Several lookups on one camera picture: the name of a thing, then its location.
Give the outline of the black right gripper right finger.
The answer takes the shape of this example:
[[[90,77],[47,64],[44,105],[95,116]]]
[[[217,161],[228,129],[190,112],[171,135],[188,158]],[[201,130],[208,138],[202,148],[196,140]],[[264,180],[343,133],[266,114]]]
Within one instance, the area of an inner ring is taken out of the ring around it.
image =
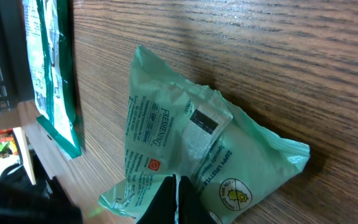
[[[178,223],[216,224],[204,208],[187,176],[181,176],[178,188]]]

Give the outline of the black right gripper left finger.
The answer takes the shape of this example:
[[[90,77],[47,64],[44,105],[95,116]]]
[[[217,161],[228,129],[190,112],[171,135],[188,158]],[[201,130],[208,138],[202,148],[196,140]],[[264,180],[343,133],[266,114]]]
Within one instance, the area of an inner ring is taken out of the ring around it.
[[[174,224],[176,202],[176,175],[164,178],[157,193],[137,224]]]

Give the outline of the light green wipes pack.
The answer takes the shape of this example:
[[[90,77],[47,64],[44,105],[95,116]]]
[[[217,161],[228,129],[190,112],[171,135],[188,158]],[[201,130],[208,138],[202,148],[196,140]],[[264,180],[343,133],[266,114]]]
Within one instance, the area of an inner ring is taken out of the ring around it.
[[[305,168],[310,147],[259,125],[207,85],[139,46],[130,67],[125,178],[99,197],[111,213],[143,216],[164,178],[187,176],[216,223],[230,223]]]

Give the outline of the green glove package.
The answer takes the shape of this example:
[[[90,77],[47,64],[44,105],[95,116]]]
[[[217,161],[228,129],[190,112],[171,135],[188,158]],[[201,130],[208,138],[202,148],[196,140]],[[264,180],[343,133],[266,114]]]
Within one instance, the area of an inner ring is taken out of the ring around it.
[[[38,123],[67,159],[81,156],[69,2],[23,0],[27,58]]]

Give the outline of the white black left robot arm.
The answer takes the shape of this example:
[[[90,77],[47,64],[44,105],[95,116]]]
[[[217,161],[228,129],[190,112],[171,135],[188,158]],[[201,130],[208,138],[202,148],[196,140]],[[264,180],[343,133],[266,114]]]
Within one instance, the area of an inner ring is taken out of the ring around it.
[[[0,175],[0,224],[83,223],[80,208],[70,202],[56,177],[49,178],[38,157],[33,166],[36,185],[16,164]]]

